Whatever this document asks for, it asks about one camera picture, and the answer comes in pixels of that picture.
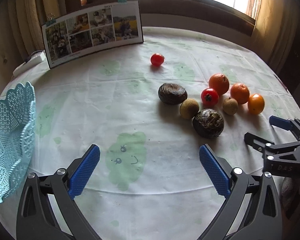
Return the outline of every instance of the brown fruit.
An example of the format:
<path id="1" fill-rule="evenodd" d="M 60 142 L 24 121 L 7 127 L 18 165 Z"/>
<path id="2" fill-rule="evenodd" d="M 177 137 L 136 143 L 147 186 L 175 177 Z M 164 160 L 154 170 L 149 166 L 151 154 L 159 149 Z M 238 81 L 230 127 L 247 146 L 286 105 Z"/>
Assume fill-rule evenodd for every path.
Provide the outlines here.
<path id="1" fill-rule="evenodd" d="M 229 97 L 223 100 L 222 108 L 226 114 L 234 115 L 238 111 L 239 105 L 237 100 Z"/>
<path id="2" fill-rule="evenodd" d="M 188 98 L 180 106 L 180 115 L 184 119 L 192 119 L 199 112 L 199 104 L 195 99 Z"/>
<path id="3" fill-rule="evenodd" d="M 164 83 L 159 87 L 158 96 L 162 102 L 168 105 L 178 105 L 187 99 L 185 88 L 173 83 Z"/>
<path id="4" fill-rule="evenodd" d="M 249 100 L 250 92 L 248 87 L 242 83 L 234 84 L 230 89 L 230 95 L 237 100 L 239 105 L 243 105 Z"/>
<path id="5" fill-rule="evenodd" d="M 221 96 L 228 92 L 229 80 L 224 74 L 214 74 L 209 78 L 209 87 L 213 88 Z"/>
<path id="6" fill-rule="evenodd" d="M 192 120 L 195 131 L 208 139 L 218 137 L 225 126 L 222 115 L 213 109 L 203 109 Z"/>

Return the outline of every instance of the wall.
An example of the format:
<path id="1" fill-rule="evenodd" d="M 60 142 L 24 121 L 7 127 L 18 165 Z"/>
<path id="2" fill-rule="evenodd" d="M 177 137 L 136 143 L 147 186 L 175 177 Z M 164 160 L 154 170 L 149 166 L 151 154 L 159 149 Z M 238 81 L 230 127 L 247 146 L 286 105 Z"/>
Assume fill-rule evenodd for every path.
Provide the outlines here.
<path id="1" fill-rule="evenodd" d="M 0 94 L 10 81 L 13 70 L 22 62 L 12 34 L 8 0 L 2 0 L 0 3 Z"/>

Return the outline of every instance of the blue gripper pad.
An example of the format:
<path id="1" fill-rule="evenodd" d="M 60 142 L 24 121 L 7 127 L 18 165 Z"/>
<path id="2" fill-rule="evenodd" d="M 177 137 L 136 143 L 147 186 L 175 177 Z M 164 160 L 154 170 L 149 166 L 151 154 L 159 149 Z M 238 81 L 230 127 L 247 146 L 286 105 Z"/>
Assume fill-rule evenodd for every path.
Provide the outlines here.
<path id="1" fill-rule="evenodd" d="M 271 115 L 269 117 L 269 123 L 271 125 L 274 125 L 276 127 L 279 127 L 281 129 L 284 129 L 284 130 L 287 130 L 287 131 L 290 131 L 292 129 L 292 124 L 289 120 L 282 119 L 280 117 L 276 117 L 276 116 L 273 116 L 273 115 Z"/>
<path id="2" fill-rule="evenodd" d="M 94 146 L 70 178 L 68 193 L 72 200 L 75 196 L 81 195 L 99 160 L 100 149 Z"/>
<path id="3" fill-rule="evenodd" d="M 228 198 L 231 193 L 230 179 L 205 145 L 200 147 L 199 158 L 218 194 Z"/>

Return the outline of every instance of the blue plastic basket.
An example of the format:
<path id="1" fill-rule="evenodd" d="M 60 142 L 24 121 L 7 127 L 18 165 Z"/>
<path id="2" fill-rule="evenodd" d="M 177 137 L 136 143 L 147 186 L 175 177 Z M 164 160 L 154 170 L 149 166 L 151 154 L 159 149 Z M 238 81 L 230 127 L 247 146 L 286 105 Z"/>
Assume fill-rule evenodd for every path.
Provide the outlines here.
<path id="1" fill-rule="evenodd" d="M 0 203 L 22 183 L 34 151 L 34 87 L 27 82 L 0 99 Z"/>

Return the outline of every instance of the yellow fruit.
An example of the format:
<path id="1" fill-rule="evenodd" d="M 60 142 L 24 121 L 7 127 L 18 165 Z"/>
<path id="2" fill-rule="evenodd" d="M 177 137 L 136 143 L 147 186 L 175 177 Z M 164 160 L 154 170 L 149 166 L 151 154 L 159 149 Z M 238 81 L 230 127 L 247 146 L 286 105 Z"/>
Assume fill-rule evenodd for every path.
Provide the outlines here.
<path id="1" fill-rule="evenodd" d="M 199 104 L 195 99 L 186 99 L 180 106 L 180 115 L 184 119 L 192 119 L 198 112 Z"/>
<path id="2" fill-rule="evenodd" d="M 265 108 L 265 101 L 260 94 L 253 94 L 249 97 L 248 111 L 250 114 L 261 114 Z"/>
<path id="3" fill-rule="evenodd" d="M 238 111 L 239 105 L 237 100 L 235 100 L 232 97 L 229 97 L 223 100 L 222 108 L 226 114 L 234 115 Z"/>

